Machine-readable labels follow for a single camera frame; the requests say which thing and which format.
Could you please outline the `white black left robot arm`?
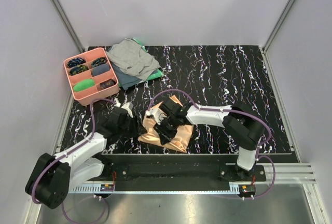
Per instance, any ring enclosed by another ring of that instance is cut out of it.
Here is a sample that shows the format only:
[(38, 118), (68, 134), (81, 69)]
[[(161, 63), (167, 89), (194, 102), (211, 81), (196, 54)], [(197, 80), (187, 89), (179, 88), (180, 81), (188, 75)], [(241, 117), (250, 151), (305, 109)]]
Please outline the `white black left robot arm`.
[(121, 137), (137, 137), (144, 131), (132, 103), (114, 107), (109, 118), (87, 138), (55, 155), (42, 154), (26, 183), (25, 192), (36, 203), (57, 208), (71, 190), (84, 182), (111, 177), (112, 162), (102, 155), (111, 142)]

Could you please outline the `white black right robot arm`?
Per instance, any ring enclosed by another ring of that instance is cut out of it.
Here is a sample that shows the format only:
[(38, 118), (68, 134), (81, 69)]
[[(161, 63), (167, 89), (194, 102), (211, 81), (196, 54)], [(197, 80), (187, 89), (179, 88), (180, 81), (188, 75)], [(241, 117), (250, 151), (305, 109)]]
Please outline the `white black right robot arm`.
[(268, 128), (262, 120), (246, 110), (243, 103), (217, 107), (194, 103), (180, 105), (169, 99), (149, 109), (146, 115), (155, 120), (154, 129), (162, 145), (176, 136), (180, 126), (203, 124), (225, 129), (239, 146), (236, 176), (245, 181), (254, 175), (258, 145), (264, 130)]

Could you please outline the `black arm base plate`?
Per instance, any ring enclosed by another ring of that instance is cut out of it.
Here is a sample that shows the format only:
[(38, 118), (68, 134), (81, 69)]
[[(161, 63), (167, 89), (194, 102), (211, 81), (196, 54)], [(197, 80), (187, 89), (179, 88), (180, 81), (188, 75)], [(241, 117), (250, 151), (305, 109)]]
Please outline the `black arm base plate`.
[(115, 190), (171, 193), (183, 191), (227, 191), (230, 183), (265, 182), (263, 166), (250, 171), (239, 168), (236, 155), (105, 155), (106, 171), (94, 181), (111, 181)]

